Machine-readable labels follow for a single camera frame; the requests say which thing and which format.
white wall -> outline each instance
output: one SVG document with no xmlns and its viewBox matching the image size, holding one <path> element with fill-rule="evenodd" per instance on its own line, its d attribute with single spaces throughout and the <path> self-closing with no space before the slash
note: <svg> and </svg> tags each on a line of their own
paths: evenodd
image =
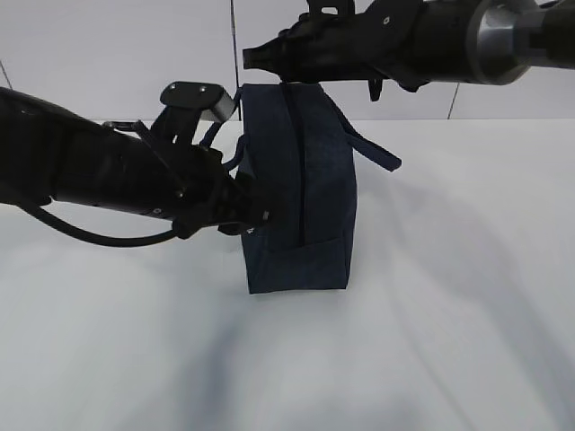
<svg viewBox="0 0 575 431">
<path fill-rule="evenodd" d="M 15 89 L 91 119 L 154 119 L 173 81 L 235 88 L 227 0 L 3 0 Z"/>
<path fill-rule="evenodd" d="M 573 119 L 575 71 L 532 68 L 502 87 L 462 84 L 453 119 Z"/>
</svg>

zipper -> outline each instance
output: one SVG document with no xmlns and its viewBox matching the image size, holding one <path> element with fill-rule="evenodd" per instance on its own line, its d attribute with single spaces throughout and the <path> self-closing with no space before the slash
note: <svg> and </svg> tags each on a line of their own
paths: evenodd
<svg viewBox="0 0 575 431">
<path fill-rule="evenodd" d="M 299 202 L 299 246 L 305 245 L 305 191 L 306 191 L 306 178 L 305 178 L 305 133 L 304 133 L 304 119 L 301 112 L 297 108 L 296 98 L 292 92 L 289 84 L 282 84 L 281 91 L 284 94 L 286 101 L 287 112 L 291 119 L 294 132 L 296 134 L 297 150 L 299 154 L 299 175 L 300 175 L 300 202 Z"/>
</svg>

navy blue pouch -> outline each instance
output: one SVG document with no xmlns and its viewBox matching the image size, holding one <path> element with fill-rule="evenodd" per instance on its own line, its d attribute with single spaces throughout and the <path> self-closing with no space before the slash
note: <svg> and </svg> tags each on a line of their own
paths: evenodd
<svg viewBox="0 0 575 431">
<path fill-rule="evenodd" d="M 243 235 L 251 294 L 345 289 L 358 189 L 353 150 L 392 172 L 401 160 L 367 141 L 319 84 L 243 87 L 235 161 L 274 202 L 270 223 Z"/>
</svg>

white table surface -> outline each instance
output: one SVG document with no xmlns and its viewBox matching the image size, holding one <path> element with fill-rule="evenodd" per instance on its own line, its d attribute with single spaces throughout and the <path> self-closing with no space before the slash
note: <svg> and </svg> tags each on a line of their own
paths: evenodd
<svg viewBox="0 0 575 431">
<path fill-rule="evenodd" d="M 106 250 L 3 207 L 0 429 L 574 430 L 575 121 L 357 125 L 404 166 L 357 157 L 347 292 L 250 297 L 238 239 Z"/>
</svg>

robotic arm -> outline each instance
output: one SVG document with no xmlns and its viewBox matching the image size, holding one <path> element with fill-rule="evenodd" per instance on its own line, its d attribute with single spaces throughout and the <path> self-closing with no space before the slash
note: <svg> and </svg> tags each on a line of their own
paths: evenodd
<svg viewBox="0 0 575 431">
<path fill-rule="evenodd" d="M 200 119 L 211 119 L 213 138 L 235 111 L 219 85 L 174 83 L 166 108 L 148 129 L 142 122 L 104 126 L 56 105 L 0 88 L 0 202 L 76 239 L 138 247 L 219 226 L 236 235 L 270 217 L 248 176 L 233 179 L 222 154 L 192 139 Z M 139 138 L 119 133 L 133 132 Z M 172 230 L 149 238 L 107 238 L 77 229 L 44 211 L 52 200 L 104 207 L 172 221 Z"/>
<path fill-rule="evenodd" d="M 432 81 L 509 84 L 530 66 L 575 68 L 575 0 L 375 0 L 359 14 L 353 0 L 307 1 L 309 13 L 291 29 L 244 51 L 246 68 L 286 82 L 367 80 L 373 101 L 386 79 L 416 92 Z M 219 85 L 173 83 L 161 101 L 150 129 L 140 121 L 100 126 L 0 88 L 0 202 L 76 239 L 115 247 L 188 239 L 208 226 L 237 235 L 266 224 L 273 209 L 257 184 L 232 178 L 210 147 L 238 100 Z M 215 125 L 192 145 L 202 118 Z M 46 212 L 52 200 L 158 217 L 172 228 L 148 238 L 103 237 Z"/>
<path fill-rule="evenodd" d="M 288 82 L 385 79 L 416 92 L 432 81 L 510 84 L 530 66 L 575 68 L 575 1 L 307 0 L 310 12 L 271 42 L 244 51 L 246 68 Z M 337 14 L 323 11 L 331 7 Z"/>
</svg>

